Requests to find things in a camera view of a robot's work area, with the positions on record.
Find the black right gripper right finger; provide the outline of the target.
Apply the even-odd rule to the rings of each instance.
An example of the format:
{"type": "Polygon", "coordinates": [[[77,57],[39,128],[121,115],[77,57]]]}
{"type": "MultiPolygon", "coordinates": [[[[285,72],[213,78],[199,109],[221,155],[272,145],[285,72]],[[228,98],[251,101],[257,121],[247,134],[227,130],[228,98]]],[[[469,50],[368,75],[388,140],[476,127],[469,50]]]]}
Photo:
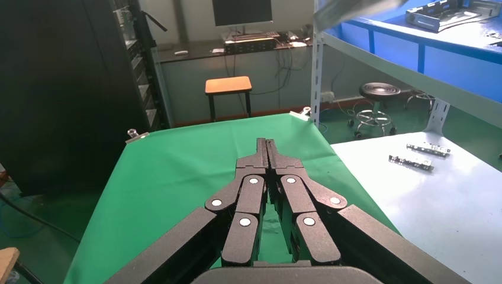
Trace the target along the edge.
{"type": "Polygon", "coordinates": [[[293,262],[338,265],[341,253],[323,222],[346,208],[346,198],[312,180],[302,161],[268,140],[269,193],[293,262]]]}

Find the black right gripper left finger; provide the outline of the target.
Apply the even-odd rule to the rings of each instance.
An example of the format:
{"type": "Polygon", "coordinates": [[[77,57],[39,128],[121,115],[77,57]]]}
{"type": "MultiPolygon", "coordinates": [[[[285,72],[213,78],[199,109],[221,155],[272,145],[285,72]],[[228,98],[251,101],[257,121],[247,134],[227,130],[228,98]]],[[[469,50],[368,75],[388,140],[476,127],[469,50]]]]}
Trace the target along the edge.
{"type": "Polygon", "coordinates": [[[252,266],[258,259],[268,171],[266,139],[258,138],[256,153],[237,159],[234,179],[205,202],[222,225],[222,266],[252,266]]]}

